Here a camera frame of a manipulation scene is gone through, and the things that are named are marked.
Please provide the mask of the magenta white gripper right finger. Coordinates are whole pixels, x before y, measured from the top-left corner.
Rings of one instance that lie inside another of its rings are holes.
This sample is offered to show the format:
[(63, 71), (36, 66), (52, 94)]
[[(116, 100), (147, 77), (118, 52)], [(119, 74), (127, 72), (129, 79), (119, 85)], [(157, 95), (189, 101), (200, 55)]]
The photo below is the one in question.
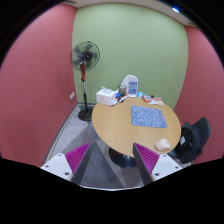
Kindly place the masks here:
[(159, 155), (138, 143), (133, 144), (133, 155), (145, 185), (182, 169), (168, 154)]

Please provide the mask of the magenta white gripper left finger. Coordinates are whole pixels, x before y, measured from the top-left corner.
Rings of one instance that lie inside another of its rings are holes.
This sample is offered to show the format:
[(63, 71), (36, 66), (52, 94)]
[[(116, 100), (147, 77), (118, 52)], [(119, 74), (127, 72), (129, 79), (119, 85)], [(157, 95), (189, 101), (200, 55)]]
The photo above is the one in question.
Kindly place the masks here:
[(66, 154), (58, 153), (42, 165), (41, 169), (79, 185), (90, 159), (90, 146), (87, 143)]

